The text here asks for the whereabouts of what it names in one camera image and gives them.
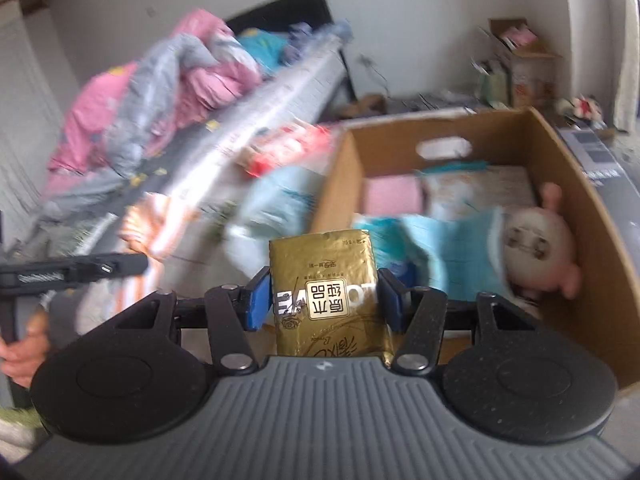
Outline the person's left hand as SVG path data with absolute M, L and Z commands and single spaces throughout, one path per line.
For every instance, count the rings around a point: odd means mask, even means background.
M 1 341 L 1 371 L 17 385 L 29 388 L 50 349 L 49 315 L 40 309 L 29 319 L 22 340 L 12 344 Z

